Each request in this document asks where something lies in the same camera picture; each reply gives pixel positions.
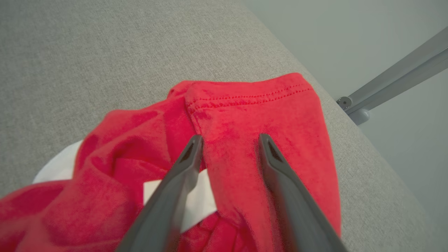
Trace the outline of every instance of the gray textile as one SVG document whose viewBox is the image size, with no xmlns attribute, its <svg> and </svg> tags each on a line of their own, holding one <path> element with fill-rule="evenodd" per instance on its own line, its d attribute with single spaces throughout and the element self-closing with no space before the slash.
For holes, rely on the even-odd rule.
<svg viewBox="0 0 448 252">
<path fill-rule="evenodd" d="M 410 191 L 304 66 L 234 0 L 0 2 L 1 194 L 29 184 L 112 109 L 163 100 L 185 79 L 313 85 L 340 182 L 350 251 L 435 251 Z"/>
</svg>

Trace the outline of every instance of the wrinkled red cloth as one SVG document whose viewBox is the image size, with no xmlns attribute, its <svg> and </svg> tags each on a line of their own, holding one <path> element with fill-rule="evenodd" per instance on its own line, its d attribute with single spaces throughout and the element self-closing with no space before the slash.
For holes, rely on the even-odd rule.
<svg viewBox="0 0 448 252">
<path fill-rule="evenodd" d="M 260 171 L 269 134 L 340 235 L 336 170 L 319 98 L 300 74 L 257 83 L 184 81 L 166 100 L 112 111 L 84 140 L 73 179 L 0 201 L 0 251 L 113 251 L 194 134 L 204 138 L 218 212 L 181 236 L 179 251 L 282 251 Z"/>
</svg>

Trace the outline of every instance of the gray wall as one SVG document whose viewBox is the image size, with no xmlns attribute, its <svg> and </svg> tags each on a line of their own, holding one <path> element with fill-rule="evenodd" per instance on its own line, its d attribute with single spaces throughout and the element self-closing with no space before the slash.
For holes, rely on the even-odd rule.
<svg viewBox="0 0 448 252">
<path fill-rule="evenodd" d="M 334 99 L 448 26 L 447 0 L 244 0 Z M 448 232 L 448 72 L 371 111 L 362 131 Z"/>
</svg>

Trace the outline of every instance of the red fabric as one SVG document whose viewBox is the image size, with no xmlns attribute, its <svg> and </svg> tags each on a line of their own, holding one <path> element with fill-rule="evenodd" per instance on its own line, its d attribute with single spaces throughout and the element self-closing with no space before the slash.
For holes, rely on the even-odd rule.
<svg viewBox="0 0 448 252">
<path fill-rule="evenodd" d="M 258 83 L 185 81 L 165 101 L 110 112 L 84 140 L 73 179 L 0 201 L 0 251 L 113 251 L 142 209 L 143 182 L 162 179 L 194 134 L 204 137 L 218 212 L 179 251 L 281 251 L 258 162 L 268 133 L 340 234 L 336 170 L 320 102 L 300 74 Z"/>
</svg>

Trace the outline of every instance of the clothing tag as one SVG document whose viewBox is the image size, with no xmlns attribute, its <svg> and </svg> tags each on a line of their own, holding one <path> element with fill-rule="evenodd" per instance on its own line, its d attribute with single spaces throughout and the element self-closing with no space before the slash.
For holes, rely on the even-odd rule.
<svg viewBox="0 0 448 252">
<path fill-rule="evenodd" d="M 143 203 L 146 204 L 162 180 L 143 183 Z M 215 198 L 211 191 L 207 169 L 199 173 L 196 187 L 187 195 L 181 233 L 216 212 Z"/>
</svg>

